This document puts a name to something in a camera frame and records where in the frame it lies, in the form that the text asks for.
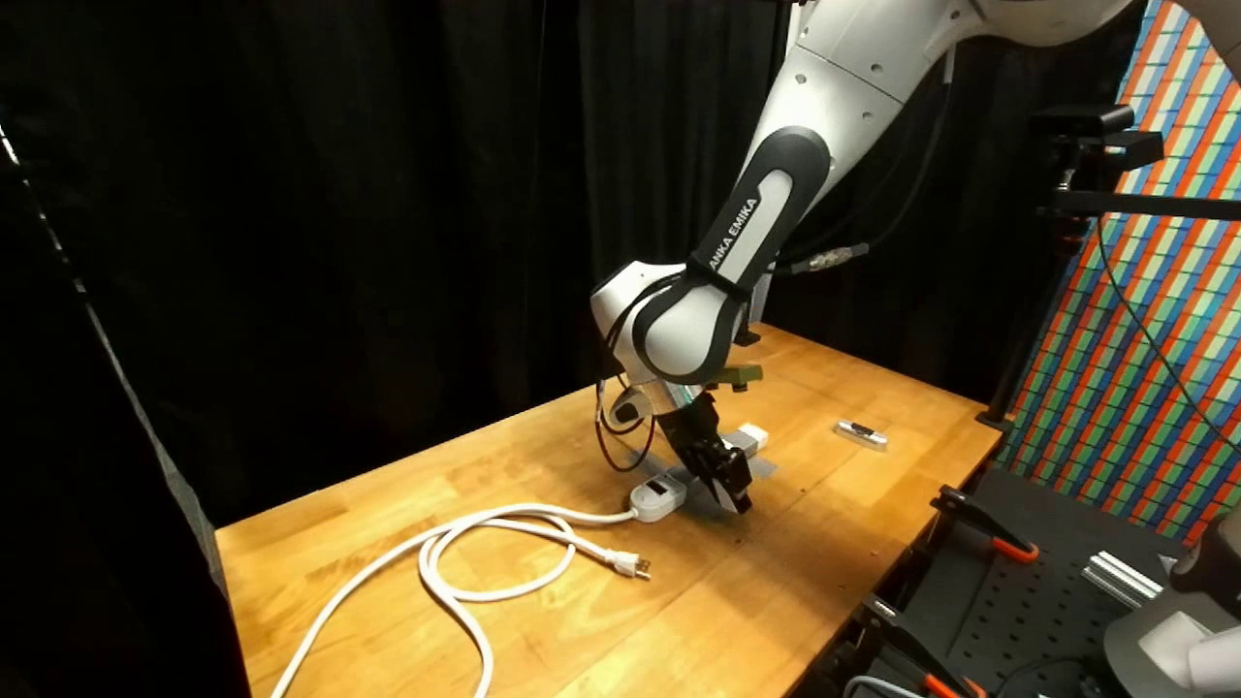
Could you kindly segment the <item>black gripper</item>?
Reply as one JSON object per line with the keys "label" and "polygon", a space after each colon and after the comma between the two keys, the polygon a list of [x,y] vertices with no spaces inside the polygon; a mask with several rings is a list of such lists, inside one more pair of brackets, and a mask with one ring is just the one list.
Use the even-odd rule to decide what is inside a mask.
{"label": "black gripper", "polygon": [[713,499],[727,513],[747,513],[747,484],[753,484],[753,471],[747,471],[747,455],[736,446],[727,446],[716,435],[716,413],[713,413],[713,397],[704,393],[696,397],[685,406],[667,413],[661,418],[661,429],[667,440],[667,446],[679,455],[679,462],[705,481],[705,489],[713,494]]}

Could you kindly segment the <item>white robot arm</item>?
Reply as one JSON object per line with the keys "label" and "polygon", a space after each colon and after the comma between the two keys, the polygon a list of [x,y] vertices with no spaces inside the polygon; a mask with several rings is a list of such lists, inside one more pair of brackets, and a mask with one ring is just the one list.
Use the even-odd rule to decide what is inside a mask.
{"label": "white robot arm", "polygon": [[588,314],[676,456],[727,513],[747,513],[753,464],[716,429],[711,383],[753,288],[800,220],[877,148],[930,66],[965,40],[1072,47],[1134,0],[812,0],[766,98],[727,206],[683,263],[629,259]]}

